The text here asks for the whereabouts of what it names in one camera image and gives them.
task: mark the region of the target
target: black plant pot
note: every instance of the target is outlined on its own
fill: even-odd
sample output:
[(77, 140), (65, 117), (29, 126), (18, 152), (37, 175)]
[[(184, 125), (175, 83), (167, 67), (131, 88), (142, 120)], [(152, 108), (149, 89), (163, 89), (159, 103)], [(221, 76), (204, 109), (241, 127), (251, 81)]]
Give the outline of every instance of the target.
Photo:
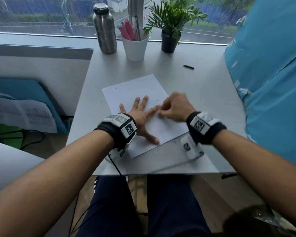
[(177, 45), (176, 40), (165, 34), (163, 30), (161, 32), (161, 40), (161, 50), (165, 53), (173, 53)]

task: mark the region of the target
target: forearm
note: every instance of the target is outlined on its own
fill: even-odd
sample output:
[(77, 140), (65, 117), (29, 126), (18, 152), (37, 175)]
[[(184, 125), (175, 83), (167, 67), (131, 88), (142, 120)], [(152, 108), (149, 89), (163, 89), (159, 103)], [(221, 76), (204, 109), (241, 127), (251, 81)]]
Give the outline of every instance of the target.
[(212, 142), (275, 210), (296, 225), (296, 165), (228, 130)]
[(44, 235), (113, 146), (108, 133), (93, 131), (0, 191), (0, 236)]

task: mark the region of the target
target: leg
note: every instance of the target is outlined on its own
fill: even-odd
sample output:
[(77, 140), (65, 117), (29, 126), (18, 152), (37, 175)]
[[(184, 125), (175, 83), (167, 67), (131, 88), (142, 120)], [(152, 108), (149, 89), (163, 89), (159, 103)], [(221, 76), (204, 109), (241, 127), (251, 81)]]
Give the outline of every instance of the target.
[(148, 236), (212, 236), (185, 175), (148, 175)]
[(95, 194), (76, 237), (139, 237), (142, 229), (125, 177), (98, 176)]

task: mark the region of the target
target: stainless steel water bottle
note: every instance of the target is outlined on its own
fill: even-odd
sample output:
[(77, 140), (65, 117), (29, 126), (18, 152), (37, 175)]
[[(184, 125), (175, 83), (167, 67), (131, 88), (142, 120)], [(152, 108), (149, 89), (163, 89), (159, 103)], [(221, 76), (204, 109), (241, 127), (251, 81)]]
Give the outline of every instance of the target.
[(117, 50), (114, 19), (105, 3), (93, 6), (93, 22), (97, 30), (99, 46), (104, 54), (113, 54)]

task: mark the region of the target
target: green leaves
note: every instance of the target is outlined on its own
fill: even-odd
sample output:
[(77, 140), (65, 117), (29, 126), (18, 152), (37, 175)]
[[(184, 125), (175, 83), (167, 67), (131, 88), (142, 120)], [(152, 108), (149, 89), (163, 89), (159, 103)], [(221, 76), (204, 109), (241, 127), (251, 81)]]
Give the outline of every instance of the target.
[(149, 6), (152, 15), (148, 17), (148, 25), (144, 27), (145, 34), (153, 27), (162, 29), (170, 37), (179, 42), (184, 24), (188, 21), (205, 20), (207, 14), (194, 5), (195, 0), (160, 0), (161, 4)]

